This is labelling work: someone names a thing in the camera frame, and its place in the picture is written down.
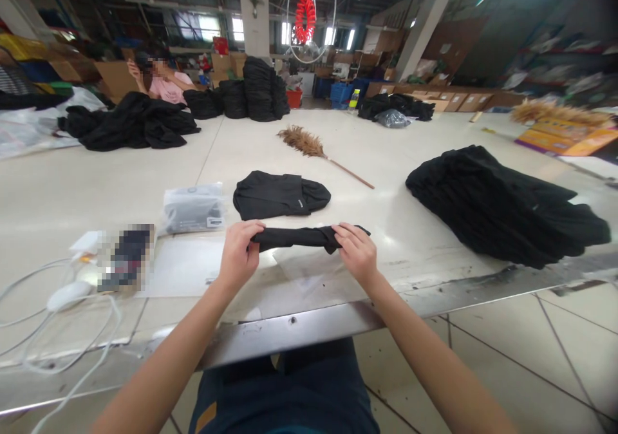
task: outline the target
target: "pink shirt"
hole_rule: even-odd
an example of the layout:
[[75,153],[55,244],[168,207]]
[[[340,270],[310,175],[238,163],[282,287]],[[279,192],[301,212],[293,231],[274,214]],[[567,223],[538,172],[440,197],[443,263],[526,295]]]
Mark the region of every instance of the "pink shirt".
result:
[[[193,84],[191,79],[186,73],[174,72],[174,76],[186,84]],[[172,104],[178,104],[182,102],[186,104],[185,98],[182,96],[183,91],[170,81],[165,81],[161,77],[153,76],[153,83],[150,85],[150,92],[158,94],[161,99],[171,102]]]

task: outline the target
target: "red hanging ornament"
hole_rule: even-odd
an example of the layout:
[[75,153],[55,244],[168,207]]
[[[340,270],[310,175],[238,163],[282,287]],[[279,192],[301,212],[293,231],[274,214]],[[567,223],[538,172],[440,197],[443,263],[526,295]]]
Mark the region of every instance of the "red hanging ornament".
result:
[[[305,16],[307,19],[306,28],[304,25]],[[304,44],[313,38],[315,31],[315,3],[313,0],[298,0],[294,29],[299,43]]]

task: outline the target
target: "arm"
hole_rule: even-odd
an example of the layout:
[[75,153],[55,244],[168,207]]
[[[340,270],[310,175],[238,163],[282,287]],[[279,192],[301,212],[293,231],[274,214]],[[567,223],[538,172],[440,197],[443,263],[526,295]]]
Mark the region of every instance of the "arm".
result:
[[140,90],[140,93],[144,93],[149,95],[152,99],[159,99],[160,96],[152,91],[148,91],[144,86],[144,78],[142,77],[142,72],[140,72],[139,67],[133,62],[131,59],[127,61],[127,67],[129,68],[129,73],[135,79],[137,83],[137,88]]
[[218,278],[109,403],[92,433],[158,433],[163,428],[221,315],[257,269],[259,244],[249,239],[263,229],[257,220],[228,229]]
[[183,91],[197,90],[196,86],[193,84],[193,82],[191,82],[190,79],[189,79],[189,83],[184,82],[183,80],[177,79],[172,69],[166,66],[163,62],[153,61],[153,68],[157,75],[159,75],[162,78],[165,78],[168,81],[171,81],[173,84],[178,86],[181,90]]
[[349,223],[334,225],[340,254],[373,301],[399,350],[452,432],[515,433],[507,414],[473,372],[414,313],[377,270],[376,247]]

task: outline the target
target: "garment label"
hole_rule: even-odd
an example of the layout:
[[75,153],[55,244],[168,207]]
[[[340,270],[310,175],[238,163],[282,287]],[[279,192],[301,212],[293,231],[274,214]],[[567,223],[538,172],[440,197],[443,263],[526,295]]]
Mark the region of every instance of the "garment label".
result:
[[208,228],[215,228],[221,225],[223,225],[223,218],[215,218],[215,217],[206,218],[206,226]]

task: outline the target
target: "pillar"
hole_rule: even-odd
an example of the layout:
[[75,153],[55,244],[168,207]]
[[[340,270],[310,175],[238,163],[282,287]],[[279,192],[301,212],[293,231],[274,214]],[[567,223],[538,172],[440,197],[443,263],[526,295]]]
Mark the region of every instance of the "pillar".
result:
[[254,17],[251,2],[240,0],[245,32],[245,51],[256,57],[270,57],[268,0],[262,1],[263,4],[257,6],[257,17]]
[[418,11],[417,21],[410,31],[397,62],[398,80],[405,80],[408,75],[414,73],[448,2],[449,0],[425,0],[423,2]]
[[30,0],[0,0],[0,19],[15,35],[42,42],[55,41]]

